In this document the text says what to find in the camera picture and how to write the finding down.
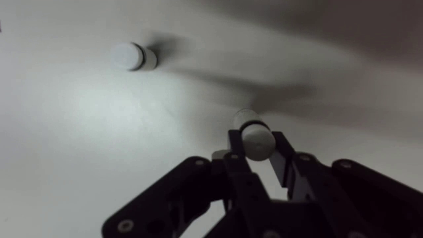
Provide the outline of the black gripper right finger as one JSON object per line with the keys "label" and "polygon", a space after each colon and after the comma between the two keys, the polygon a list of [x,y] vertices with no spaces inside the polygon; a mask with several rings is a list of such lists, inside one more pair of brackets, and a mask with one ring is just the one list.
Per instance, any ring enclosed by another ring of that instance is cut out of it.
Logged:
{"label": "black gripper right finger", "polygon": [[350,158],[324,165],[274,132],[270,161],[291,201],[316,204],[334,238],[423,238],[423,193]]}

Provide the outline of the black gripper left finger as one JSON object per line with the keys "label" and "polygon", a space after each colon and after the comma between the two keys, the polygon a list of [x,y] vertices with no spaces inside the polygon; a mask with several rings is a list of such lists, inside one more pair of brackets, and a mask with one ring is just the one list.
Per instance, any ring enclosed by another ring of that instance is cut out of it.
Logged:
{"label": "black gripper left finger", "polygon": [[214,201],[223,203],[225,214],[204,238],[283,238],[237,130],[218,158],[185,158],[108,216],[102,238],[180,238]]}

